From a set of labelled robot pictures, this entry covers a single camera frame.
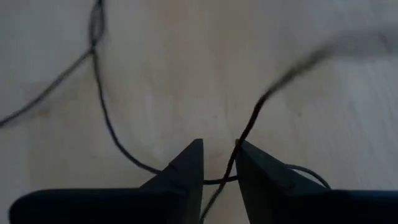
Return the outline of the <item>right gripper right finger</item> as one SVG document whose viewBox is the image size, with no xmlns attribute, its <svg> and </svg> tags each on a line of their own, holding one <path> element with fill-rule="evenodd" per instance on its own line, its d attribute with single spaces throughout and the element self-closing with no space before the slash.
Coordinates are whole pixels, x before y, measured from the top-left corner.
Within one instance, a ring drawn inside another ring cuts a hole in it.
<svg viewBox="0 0 398 224">
<path fill-rule="evenodd" d="M 397 191 L 328 189 L 247 141 L 236 170 L 250 223 L 397 223 Z"/>
</svg>

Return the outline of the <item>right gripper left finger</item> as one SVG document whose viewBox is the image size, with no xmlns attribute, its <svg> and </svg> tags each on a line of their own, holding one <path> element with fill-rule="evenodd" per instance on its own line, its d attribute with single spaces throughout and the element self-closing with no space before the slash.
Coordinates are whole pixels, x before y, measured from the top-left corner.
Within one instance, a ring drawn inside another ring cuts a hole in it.
<svg viewBox="0 0 398 224">
<path fill-rule="evenodd" d="M 193 140 L 159 174 L 136 188 L 45 189 L 19 197 L 11 223 L 198 223 L 203 141 Z"/>
</svg>

